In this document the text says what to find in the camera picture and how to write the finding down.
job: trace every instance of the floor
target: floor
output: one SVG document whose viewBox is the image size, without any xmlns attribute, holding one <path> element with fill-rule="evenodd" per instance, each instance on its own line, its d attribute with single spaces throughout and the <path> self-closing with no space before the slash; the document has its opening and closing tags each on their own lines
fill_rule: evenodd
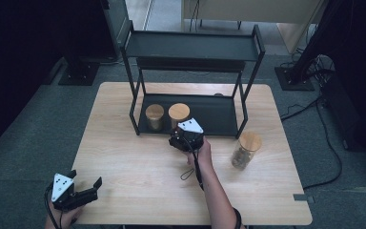
<svg viewBox="0 0 366 229">
<path fill-rule="evenodd" d="M 181 31 L 181 1 L 180 0 L 128 0 L 127 9 L 134 27 L 145 31 Z M 185 31 L 190 30 L 191 20 L 185 20 Z M 276 23 L 242 22 L 240 30 L 235 21 L 200 20 L 192 22 L 192 31 L 218 32 L 232 34 L 251 33 L 254 24 L 260 28 L 266 47 L 266 54 L 289 55 Z M 314 31 L 315 25 L 310 27 L 308 37 Z M 304 37 L 299 48 L 306 47 Z"/>
<path fill-rule="evenodd" d="M 137 29 L 180 30 L 180 0 L 126 1 Z M 280 115 L 292 114 L 317 98 L 318 84 L 312 80 L 315 87 L 312 92 L 282 91 L 275 76 L 275 67 L 292 57 L 286 52 L 275 24 L 259 25 L 267 54 L 254 83 L 271 87 Z M 197 24 L 197 30 L 248 32 L 252 26 L 253 23 L 245 22 L 238 31 L 235 22 L 204 21 L 202 28 Z M 71 169 L 100 84 L 127 81 L 124 66 L 113 63 L 100 66 L 92 86 L 58 85 L 64 69 L 50 85 L 40 86 L 0 137 L 0 228 L 42 228 L 47 215 L 43 203 L 44 190 L 55 173 L 66 174 Z M 244 80 L 248 76 L 249 72 L 245 70 Z M 152 82 L 226 83 L 228 79 L 224 75 L 198 77 L 182 73 L 171 77 L 160 73 L 153 76 Z M 315 203 L 310 204 L 314 221 L 311 225 L 296 228 L 366 228 L 366 152 L 344 150 L 331 108 L 324 102 L 320 103 L 283 122 L 283 128 L 302 185 L 329 180 L 339 171 L 327 139 L 332 142 L 342 162 L 339 179 L 305 192 L 315 199 Z M 103 227 L 77 224 L 74 228 Z M 107 225 L 106 228 L 119 226 Z M 254 228 L 294 229 L 292 225 L 258 225 Z"/>
</svg>

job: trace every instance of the gray carpet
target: gray carpet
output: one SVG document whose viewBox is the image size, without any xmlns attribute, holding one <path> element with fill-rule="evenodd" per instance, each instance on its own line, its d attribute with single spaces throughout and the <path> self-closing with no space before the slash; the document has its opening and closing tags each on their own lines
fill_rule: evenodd
<svg viewBox="0 0 366 229">
<path fill-rule="evenodd" d="M 149 30 L 166 30 L 169 25 L 180 28 L 179 17 L 176 20 L 175 16 L 170 15 L 174 19 L 167 21 L 156 13 L 157 10 L 162 10 L 161 6 L 170 7 L 168 4 L 171 2 L 154 1 Z M 275 46 L 285 50 L 282 45 L 275 43 L 276 39 L 267 41 L 272 41 L 267 44 L 270 45 L 268 53 L 276 53 L 271 51 Z M 290 60 L 289 55 L 266 55 L 254 82 L 267 84 L 272 88 L 281 115 L 287 113 L 289 106 L 306 106 L 319 95 L 314 80 L 314 92 L 281 90 L 274 67 Z M 244 82 L 247 82 L 251 69 L 252 65 L 245 71 Z M 71 169 L 99 85 L 108 81 L 127 81 L 124 66 L 120 64 L 102 65 L 90 87 L 57 85 L 62 71 L 64 69 L 51 85 L 42 85 L 39 88 L 27 107 L 0 138 L 0 228 L 43 227 L 46 217 L 43 203 L 45 188 L 55 173 L 66 174 Z M 133 75 L 137 76 L 136 70 L 133 70 Z M 146 81 L 229 83 L 232 78 L 229 74 L 217 73 L 197 75 L 152 72 L 146 74 Z M 306 192 L 308 196 L 315 198 L 315 203 L 310 204 L 314 221 L 309 226 L 296 228 L 366 228 L 366 152 L 345 151 L 331 108 L 322 105 L 318 109 L 326 122 L 332 145 L 342 160 L 343 172 L 336 182 Z M 283 126 L 304 186 L 328 180 L 336 174 L 338 166 L 327 145 L 315 108 L 286 120 Z M 76 225 L 75 228 L 100 227 Z"/>
</svg>

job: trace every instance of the white triangular marker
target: white triangular marker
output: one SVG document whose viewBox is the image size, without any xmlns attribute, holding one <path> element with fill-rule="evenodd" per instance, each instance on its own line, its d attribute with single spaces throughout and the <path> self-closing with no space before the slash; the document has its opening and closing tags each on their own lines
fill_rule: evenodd
<svg viewBox="0 0 366 229">
<path fill-rule="evenodd" d="M 51 196 L 52 202 L 56 202 L 72 184 L 73 179 L 60 174 L 55 174 Z"/>
<path fill-rule="evenodd" d="M 180 122 L 177 124 L 177 126 L 179 126 L 183 131 L 203 134 L 203 129 L 200 127 L 200 125 L 198 125 L 194 118 L 185 122 Z"/>
</svg>

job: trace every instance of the jar with wooden lid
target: jar with wooden lid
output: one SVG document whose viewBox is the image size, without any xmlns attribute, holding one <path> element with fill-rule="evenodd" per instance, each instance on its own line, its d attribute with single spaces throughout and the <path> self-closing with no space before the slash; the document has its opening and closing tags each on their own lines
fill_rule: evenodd
<svg viewBox="0 0 366 229">
<path fill-rule="evenodd" d="M 159 104 L 152 104 L 145 110 L 148 128 L 152 131 L 161 131 L 163 128 L 163 107 Z"/>
<path fill-rule="evenodd" d="M 176 128 L 177 123 L 189 119 L 190 108 L 184 103 L 176 103 L 169 109 L 169 117 L 171 118 L 172 129 Z"/>
<path fill-rule="evenodd" d="M 253 132 L 244 132 L 240 136 L 234 149 L 231 163 L 239 170 L 244 170 L 251 162 L 254 154 L 261 147 L 261 138 Z"/>
</svg>

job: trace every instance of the human hand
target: human hand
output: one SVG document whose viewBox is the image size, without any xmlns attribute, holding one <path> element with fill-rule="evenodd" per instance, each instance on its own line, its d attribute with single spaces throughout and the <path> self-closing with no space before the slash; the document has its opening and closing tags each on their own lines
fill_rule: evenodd
<svg viewBox="0 0 366 229">
<path fill-rule="evenodd" d="M 198 155 L 197 155 L 197 159 L 198 159 L 198 165 L 201 169 L 201 172 L 206 172 L 209 170 L 213 170 L 213 161 L 212 161 L 212 157 L 211 157 L 211 145 L 210 142 L 208 142 L 207 138 L 204 136 L 203 137 L 203 146 L 200 148 Z M 194 165 L 194 156 L 192 153 L 189 152 L 184 152 L 184 154 L 187 156 L 187 163 L 189 165 L 192 165 L 193 168 L 195 168 Z"/>
<path fill-rule="evenodd" d="M 61 213 L 61 211 L 56 210 L 50 201 L 50 210 L 52 212 L 52 215 L 56 221 L 56 224 L 63 229 L 69 228 L 71 226 L 71 223 L 73 220 L 76 220 L 79 218 L 79 216 L 82 214 L 82 209 L 85 206 L 77 207 L 67 213 Z M 50 216 L 47 216 L 46 218 L 46 225 L 44 227 L 45 229 L 55 229 L 55 226 L 50 218 Z"/>
</svg>

